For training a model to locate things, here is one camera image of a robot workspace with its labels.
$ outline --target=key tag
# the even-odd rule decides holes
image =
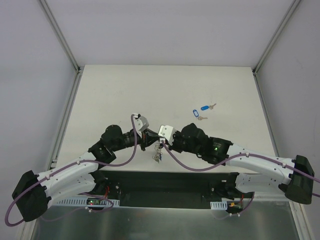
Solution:
[[[199,113],[196,109],[193,110],[193,115],[197,118],[199,117]]]

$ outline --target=gray wall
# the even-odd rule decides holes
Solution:
[[[75,72],[36,0],[0,2],[0,239],[21,175],[45,170]],[[10,221],[21,219],[18,209]]]
[[[320,177],[320,1],[304,0],[258,73],[279,154],[308,157]],[[313,192],[320,193],[315,183]],[[320,199],[305,207],[316,239]]]

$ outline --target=robotic arm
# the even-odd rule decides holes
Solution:
[[[168,145],[170,150],[195,154],[209,164],[218,165],[230,157],[232,159],[227,161],[226,165],[260,173],[230,173],[228,179],[214,189],[221,198],[234,199],[239,193],[256,191],[280,192],[292,201],[301,204],[311,203],[313,180],[286,167],[291,166],[314,176],[308,159],[303,156],[298,155],[292,160],[258,154],[228,140],[209,137],[193,123],[185,126],[181,132],[172,126],[162,125],[156,133],[148,129],[147,119],[139,114],[132,115],[131,121],[137,133],[136,143],[143,151],[156,141],[161,141],[162,146]],[[32,171],[23,174],[12,197],[16,199],[19,196],[16,205],[24,221],[29,222],[40,217],[54,203],[66,197],[104,190],[108,182],[99,169],[105,165],[120,167],[131,161],[133,155],[125,163],[110,164],[116,159],[114,152],[133,146],[135,146],[134,130],[122,133],[119,126],[111,125],[96,144],[71,162],[72,166],[69,166],[69,163],[38,174]],[[279,161],[282,165],[263,160],[263,157]],[[26,189],[37,183],[39,184],[36,187],[21,196]]]

